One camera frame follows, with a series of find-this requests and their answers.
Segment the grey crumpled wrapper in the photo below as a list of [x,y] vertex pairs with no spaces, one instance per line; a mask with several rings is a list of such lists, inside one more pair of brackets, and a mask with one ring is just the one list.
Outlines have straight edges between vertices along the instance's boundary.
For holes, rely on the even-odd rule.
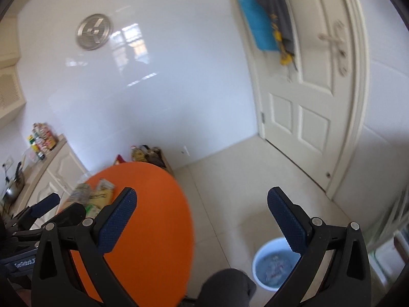
[[67,198],[68,202],[77,202],[79,204],[86,204],[89,201],[92,188],[87,183],[78,184],[73,193]]

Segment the cream kitchen base cabinet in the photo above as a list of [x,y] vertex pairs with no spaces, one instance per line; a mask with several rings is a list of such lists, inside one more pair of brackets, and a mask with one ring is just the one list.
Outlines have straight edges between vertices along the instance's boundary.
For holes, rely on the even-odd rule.
[[33,206],[52,193],[64,202],[83,178],[87,169],[72,150],[64,135],[59,135],[57,146],[45,160],[24,171],[26,184],[17,200],[9,208],[14,217],[28,206]]

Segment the round metal wall plate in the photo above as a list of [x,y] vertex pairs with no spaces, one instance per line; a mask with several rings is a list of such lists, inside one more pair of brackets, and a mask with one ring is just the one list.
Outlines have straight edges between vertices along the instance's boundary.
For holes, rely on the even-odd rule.
[[107,43],[112,35],[113,23],[104,14],[92,14],[79,24],[76,30],[76,42],[86,51],[99,49]]

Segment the light blue plastic bucket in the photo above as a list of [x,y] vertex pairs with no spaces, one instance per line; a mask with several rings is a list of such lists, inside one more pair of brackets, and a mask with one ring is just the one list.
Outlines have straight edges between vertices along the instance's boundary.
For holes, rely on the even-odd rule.
[[300,255],[290,248],[284,237],[268,241],[255,254],[252,275],[263,289],[276,292],[292,273]]

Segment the red packaging box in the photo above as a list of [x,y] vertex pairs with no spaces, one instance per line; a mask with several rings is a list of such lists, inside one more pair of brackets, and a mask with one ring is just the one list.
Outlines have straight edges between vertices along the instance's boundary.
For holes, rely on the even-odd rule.
[[125,163],[126,161],[122,158],[121,155],[117,155],[116,159],[114,160],[114,165],[119,165],[121,163]]

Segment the white framed glass cabinet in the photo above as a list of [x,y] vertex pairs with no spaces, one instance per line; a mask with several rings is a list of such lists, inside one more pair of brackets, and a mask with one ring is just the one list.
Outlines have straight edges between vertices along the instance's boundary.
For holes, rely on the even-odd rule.
[[408,189],[364,233],[369,256],[372,306],[376,306],[408,269]]

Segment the condiment bottles group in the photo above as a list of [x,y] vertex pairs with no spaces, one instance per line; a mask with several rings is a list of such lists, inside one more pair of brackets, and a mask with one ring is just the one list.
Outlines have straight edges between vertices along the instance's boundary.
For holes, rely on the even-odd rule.
[[28,142],[35,154],[43,160],[56,148],[58,138],[47,123],[34,123],[28,136]]

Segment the blue cloth hanging on door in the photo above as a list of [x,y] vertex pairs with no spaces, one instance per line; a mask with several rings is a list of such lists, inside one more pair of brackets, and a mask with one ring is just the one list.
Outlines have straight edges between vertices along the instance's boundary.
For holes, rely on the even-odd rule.
[[278,51],[266,11],[257,0],[238,0],[256,47],[261,51]]

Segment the round orange table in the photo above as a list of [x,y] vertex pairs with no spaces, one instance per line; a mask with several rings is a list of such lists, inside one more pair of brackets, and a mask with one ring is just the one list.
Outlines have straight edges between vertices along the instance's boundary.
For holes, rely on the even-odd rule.
[[181,187],[164,169],[144,162],[110,166],[85,181],[105,179],[114,195],[125,187],[137,194],[137,207],[107,264],[139,306],[178,306],[187,292],[194,256],[194,226]]

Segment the person's dark trouser leg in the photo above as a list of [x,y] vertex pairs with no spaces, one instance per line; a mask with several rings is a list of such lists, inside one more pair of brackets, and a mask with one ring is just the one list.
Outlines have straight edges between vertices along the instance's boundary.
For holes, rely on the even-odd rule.
[[195,306],[248,307],[256,292],[256,283],[234,268],[220,270],[204,282]]

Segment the white panelled door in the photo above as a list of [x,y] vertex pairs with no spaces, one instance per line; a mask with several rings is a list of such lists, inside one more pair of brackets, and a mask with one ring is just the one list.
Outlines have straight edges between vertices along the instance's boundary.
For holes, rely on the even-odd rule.
[[[238,0],[230,0],[252,80],[259,135],[333,198],[362,130],[369,90],[369,49],[359,0],[286,0],[295,37],[295,68],[256,47]],[[318,39],[346,26],[349,73],[336,47]]]

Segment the grey and yellow hanging apron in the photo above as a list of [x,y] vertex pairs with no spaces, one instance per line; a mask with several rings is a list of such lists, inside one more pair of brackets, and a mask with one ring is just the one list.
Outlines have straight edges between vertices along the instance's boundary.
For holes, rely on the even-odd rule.
[[290,11],[286,0],[257,0],[267,13],[272,27],[272,36],[280,52],[281,65],[292,64],[295,68],[295,38]]

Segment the cream upper wall cabinet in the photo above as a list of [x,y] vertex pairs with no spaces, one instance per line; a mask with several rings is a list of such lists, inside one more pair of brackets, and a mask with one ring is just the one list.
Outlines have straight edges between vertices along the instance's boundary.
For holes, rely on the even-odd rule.
[[4,17],[1,20],[1,128],[15,120],[26,104],[16,68],[20,57],[17,18]]

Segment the yellow green snack wrapper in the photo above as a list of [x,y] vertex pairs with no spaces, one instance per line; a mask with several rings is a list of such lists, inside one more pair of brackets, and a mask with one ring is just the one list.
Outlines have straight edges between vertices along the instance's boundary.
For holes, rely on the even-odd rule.
[[112,182],[106,179],[99,180],[85,206],[87,218],[95,218],[105,206],[111,204],[114,189],[115,185]]

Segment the brown cardboard box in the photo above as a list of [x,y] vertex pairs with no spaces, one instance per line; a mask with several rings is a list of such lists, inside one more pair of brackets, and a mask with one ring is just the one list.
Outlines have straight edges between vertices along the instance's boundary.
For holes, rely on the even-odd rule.
[[149,147],[146,144],[141,146],[132,146],[131,158],[132,161],[150,163],[164,169],[169,174],[174,175],[162,149],[159,147]]

